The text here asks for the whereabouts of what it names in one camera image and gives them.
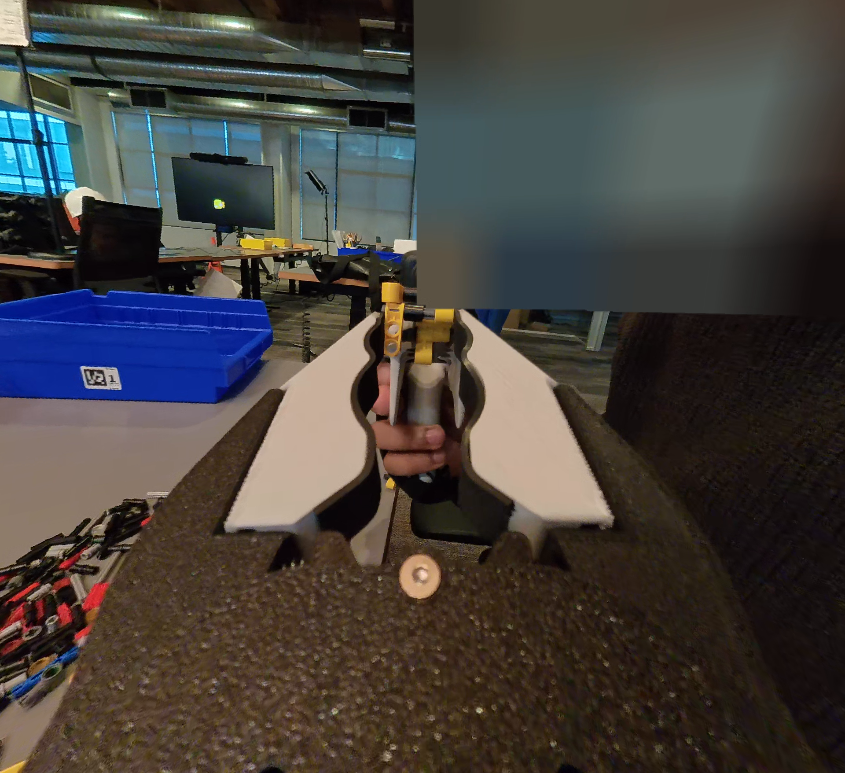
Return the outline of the black monitor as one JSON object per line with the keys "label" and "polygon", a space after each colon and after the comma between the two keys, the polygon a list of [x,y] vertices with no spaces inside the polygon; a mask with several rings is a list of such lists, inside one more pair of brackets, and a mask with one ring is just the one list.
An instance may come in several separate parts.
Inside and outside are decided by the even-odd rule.
{"label": "black monitor", "polygon": [[276,227],[274,171],[173,157],[176,215],[180,221],[272,230]]}

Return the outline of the black bag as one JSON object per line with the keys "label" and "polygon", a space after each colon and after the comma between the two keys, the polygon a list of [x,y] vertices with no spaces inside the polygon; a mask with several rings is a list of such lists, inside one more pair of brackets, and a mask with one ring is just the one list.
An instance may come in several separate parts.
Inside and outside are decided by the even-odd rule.
{"label": "black bag", "polygon": [[401,263],[383,261],[374,255],[363,258],[316,253],[308,258],[313,274],[328,283],[342,278],[364,280],[368,286],[375,283],[396,282],[406,288],[417,288],[417,255],[415,251],[403,254]]}

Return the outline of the black stand pole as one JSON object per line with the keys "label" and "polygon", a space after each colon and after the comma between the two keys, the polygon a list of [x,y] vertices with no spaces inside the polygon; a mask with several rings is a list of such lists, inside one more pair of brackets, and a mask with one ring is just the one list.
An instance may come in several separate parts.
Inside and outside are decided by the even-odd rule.
{"label": "black stand pole", "polygon": [[37,111],[32,96],[24,49],[21,46],[15,47],[15,57],[17,61],[18,72],[23,85],[24,96],[26,100],[26,110],[29,114],[32,144],[34,145],[34,148],[36,150],[38,165],[40,168],[40,175],[45,191],[45,200],[48,207],[48,217],[50,221],[52,237],[54,239],[54,253],[61,256],[65,253],[64,241],[62,239],[62,233],[59,228],[58,209],[55,206],[55,197],[53,189],[51,187],[51,175],[48,169],[46,145],[44,141],[44,136],[38,125]]}

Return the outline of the silver ceiling duct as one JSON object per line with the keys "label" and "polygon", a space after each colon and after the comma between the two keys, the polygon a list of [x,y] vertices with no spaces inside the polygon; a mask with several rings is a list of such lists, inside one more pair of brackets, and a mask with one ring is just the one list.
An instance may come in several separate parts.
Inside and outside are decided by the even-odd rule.
{"label": "silver ceiling duct", "polygon": [[54,2],[29,11],[37,44],[257,60],[407,75],[413,57],[393,31],[266,21],[226,15]]}

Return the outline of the black office chair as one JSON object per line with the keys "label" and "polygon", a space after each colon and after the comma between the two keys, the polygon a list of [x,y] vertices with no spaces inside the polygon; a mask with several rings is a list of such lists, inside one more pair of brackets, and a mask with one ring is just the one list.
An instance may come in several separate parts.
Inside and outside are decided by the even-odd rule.
{"label": "black office chair", "polygon": [[82,198],[73,287],[162,292],[159,281],[161,208]]}

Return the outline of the yellow toy brick assembly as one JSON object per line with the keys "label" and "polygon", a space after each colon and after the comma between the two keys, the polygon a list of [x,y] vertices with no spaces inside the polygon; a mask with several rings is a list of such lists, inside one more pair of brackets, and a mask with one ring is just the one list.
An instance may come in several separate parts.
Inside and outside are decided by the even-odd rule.
{"label": "yellow toy brick assembly", "polygon": [[398,282],[381,285],[384,354],[390,361],[431,365],[451,345],[456,310],[426,308],[406,302]]}

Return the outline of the long wooden desk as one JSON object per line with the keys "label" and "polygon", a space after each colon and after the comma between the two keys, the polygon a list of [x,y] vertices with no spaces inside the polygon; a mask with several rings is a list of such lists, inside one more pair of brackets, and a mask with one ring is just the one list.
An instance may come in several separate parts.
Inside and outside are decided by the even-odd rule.
{"label": "long wooden desk", "polygon": [[[263,258],[274,261],[303,261],[314,253],[314,248],[307,244],[296,244],[293,247],[273,247],[270,250],[257,250],[243,247],[206,247],[206,248],[161,248],[158,261],[160,264],[178,262],[240,262],[240,280],[242,296],[246,299],[260,298],[259,268],[253,262]],[[75,267],[75,256],[64,257],[51,253],[34,253],[28,255],[3,254],[1,267],[3,269],[30,269],[41,271],[71,271]]]}

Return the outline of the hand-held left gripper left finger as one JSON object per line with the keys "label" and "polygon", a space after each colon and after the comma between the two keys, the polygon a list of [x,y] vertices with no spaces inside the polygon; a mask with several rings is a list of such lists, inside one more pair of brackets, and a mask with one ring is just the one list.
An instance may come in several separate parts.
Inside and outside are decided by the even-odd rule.
{"label": "hand-held left gripper left finger", "polygon": [[227,534],[288,533],[308,554],[320,531],[346,535],[355,558],[385,557],[383,464],[359,387],[381,358],[371,314],[282,387],[224,520]]}

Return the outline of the pile of toy building parts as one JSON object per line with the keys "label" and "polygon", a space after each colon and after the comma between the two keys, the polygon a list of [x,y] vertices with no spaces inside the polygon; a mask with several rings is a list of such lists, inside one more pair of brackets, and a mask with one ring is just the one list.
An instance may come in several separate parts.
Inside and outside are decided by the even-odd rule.
{"label": "pile of toy building parts", "polygon": [[2,567],[2,710],[37,704],[69,675],[124,556],[161,499],[125,499]]}

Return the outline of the person's right hand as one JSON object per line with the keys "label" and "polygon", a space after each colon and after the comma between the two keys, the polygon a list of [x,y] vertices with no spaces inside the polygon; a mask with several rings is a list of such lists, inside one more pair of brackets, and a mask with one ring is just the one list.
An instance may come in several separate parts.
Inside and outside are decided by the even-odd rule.
{"label": "person's right hand", "polygon": [[378,398],[371,411],[375,414],[372,428],[382,452],[386,471],[397,478],[448,468],[456,478],[461,472],[461,432],[455,424],[453,398],[445,382],[441,393],[441,424],[419,426],[389,423],[389,363],[378,366]]}

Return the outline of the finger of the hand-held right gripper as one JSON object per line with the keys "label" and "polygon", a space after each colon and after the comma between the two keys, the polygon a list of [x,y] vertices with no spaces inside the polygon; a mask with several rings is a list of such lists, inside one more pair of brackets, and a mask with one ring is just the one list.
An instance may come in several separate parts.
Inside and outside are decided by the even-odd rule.
{"label": "finger of the hand-held right gripper", "polygon": [[448,362],[448,385],[452,400],[452,415],[454,425],[462,429],[466,419],[466,407],[462,398],[461,388],[463,383],[464,364],[459,356],[449,356]]}
{"label": "finger of the hand-held right gripper", "polygon": [[389,413],[388,420],[395,426],[400,409],[400,394],[406,370],[406,352],[389,357]]}

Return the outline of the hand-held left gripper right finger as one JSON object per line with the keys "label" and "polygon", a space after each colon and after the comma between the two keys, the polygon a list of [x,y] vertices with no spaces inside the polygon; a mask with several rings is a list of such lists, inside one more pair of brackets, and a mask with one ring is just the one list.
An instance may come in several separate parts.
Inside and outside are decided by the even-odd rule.
{"label": "hand-held left gripper right finger", "polygon": [[483,541],[520,533],[538,556],[553,529],[612,528],[555,381],[464,310],[454,345],[466,407],[456,505]]}

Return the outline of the blue plastic bin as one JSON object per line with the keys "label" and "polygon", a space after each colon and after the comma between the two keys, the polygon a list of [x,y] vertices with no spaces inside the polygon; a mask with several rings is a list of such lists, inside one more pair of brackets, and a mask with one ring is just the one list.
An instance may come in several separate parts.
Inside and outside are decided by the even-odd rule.
{"label": "blue plastic bin", "polygon": [[272,345],[265,304],[89,290],[1,306],[1,395],[216,404]]}

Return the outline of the white paper sign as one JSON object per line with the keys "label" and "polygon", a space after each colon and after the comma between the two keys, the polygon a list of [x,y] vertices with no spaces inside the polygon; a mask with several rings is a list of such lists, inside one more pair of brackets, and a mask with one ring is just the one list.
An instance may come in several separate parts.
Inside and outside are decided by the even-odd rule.
{"label": "white paper sign", "polygon": [[30,47],[31,37],[27,0],[0,1],[2,47]]}

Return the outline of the small wooden desk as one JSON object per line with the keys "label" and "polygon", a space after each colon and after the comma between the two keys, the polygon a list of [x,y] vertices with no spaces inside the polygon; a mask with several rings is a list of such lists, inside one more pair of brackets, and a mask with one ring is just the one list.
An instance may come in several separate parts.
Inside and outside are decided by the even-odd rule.
{"label": "small wooden desk", "polygon": [[350,299],[348,330],[360,324],[368,313],[370,306],[370,290],[367,283],[360,279],[342,278],[324,283],[311,271],[278,270],[276,280],[287,282],[288,292],[298,296],[344,296]]}

